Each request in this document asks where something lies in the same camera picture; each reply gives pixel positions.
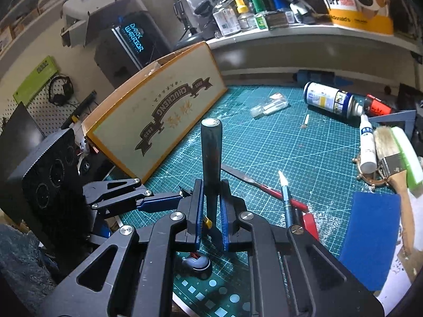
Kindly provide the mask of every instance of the hobby knife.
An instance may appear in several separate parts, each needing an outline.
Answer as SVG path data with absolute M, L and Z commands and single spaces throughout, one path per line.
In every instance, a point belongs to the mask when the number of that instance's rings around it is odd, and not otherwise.
M 283 208 L 285 210 L 285 225 L 286 228 L 289 228 L 292 225 L 292 210 L 291 210 L 291 203 L 289 188 L 288 188 L 288 180 L 282 174 L 281 171 L 278 171 L 279 179 L 281 180 L 281 192 L 282 192 L 282 199 L 283 199 Z
M 262 190 L 263 192 L 266 192 L 272 197 L 283 201 L 282 194 L 278 190 L 270 188 L 269 186 L 263 185 L 262 183 L 258 183 L 251 176 L 248 176 L 247 174 L 243 173 L 242 171 L 238 169 L 227 166 L 226 164 L 222 163 L 221 168 L 223 171 L 232 175 L 234 178 L 237 178 L 238 180 L 241 180 L 242 182 L 245 182 L 251 186 L 257 187 L 258 189 Z M 295 199 L 291 199 L 291 204 L 305 213 L 308 212 L 307 205 L 303 204 L 302 202 L 299 202 Z

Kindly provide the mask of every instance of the white pegboard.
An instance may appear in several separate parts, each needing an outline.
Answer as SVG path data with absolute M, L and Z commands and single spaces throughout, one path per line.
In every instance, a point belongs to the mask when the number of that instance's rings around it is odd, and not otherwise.
M 56 80 L 53 85 L 52 95 L 63 94 L 62 85 L 64 83 L 64 79 Z M 34 100 L 32 100 L 32 102 L 28 105 L 27 110 L 44 135 L 47 136 L 60 129 L 66 119 L 71 115 L 76 106 L 79 104 L 75 96 L 71 97 L 69 103 L 74 106 L 69 104 L 64 106 L 53 105 L 49 102 L 48 99 L 48 87 L 44 87 L 37 94 L 37 96 L 35 96 Z M 13 97 L 8 99 L 8 106 L 1 116 L 9 119 L 17 106 L 18 105 Z

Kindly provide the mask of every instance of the mcdonald's bag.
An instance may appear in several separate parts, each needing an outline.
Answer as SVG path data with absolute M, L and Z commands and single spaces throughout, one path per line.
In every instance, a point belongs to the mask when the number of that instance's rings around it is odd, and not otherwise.
M 326 0 L 335 25 L 393 35 L 389 2 L 390 0 Z
M 143 68 L 109 95 L 82 129 L 115 165 L 145 182 L 226 90 L 202 42 Z

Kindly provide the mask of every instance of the shelf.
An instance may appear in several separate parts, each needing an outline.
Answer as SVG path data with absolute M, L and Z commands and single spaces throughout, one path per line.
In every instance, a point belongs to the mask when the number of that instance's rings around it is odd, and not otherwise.
M 8 47 L 0 54 L 0 80 L 13 62 L 41 33 L 53 22 L 60 19 L 63 3 L 66 0 L 57 0 L 54 5 L 29 23 Z
M 289 27 L 278 28 L 273 30 L 259 30 L 253 29 L 237 33 L 229 37 L 222 37 L 211 39 L 207 41 L 212 50 L 223 47 L 225 45 L 246 42 L 249 40 L 272 38 L 272 37 L 285 37 L 285 36 L 304 36 L 304 35 L 333 35 L 369 39 L 381 43 L 391 44 L 400 48 L 413 51 L 422 55 L 423 51 L 417 44 L 411 40 L 405 40 L 399 36 L 385 36 L 378 33 L 370 33 L 365 31 L 358 31 L 352 29 L 344 29 L 334 25 L 321 24 L 321 25 L 292 25 Z
M 21 14 L 37 8 L 38 0 L 19 0 L 18 3 L 0 21 L 0 29 L 12 24 Z

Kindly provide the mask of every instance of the black speaker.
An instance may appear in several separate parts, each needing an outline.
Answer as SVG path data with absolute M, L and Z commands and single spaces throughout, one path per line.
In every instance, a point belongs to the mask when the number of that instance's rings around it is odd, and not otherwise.
M 62 255 L 80 249 L 90 217 L 77 170 L 72 129 L 49 135 L 10 174 L 0 208 L 23 220 L 37 238 Z

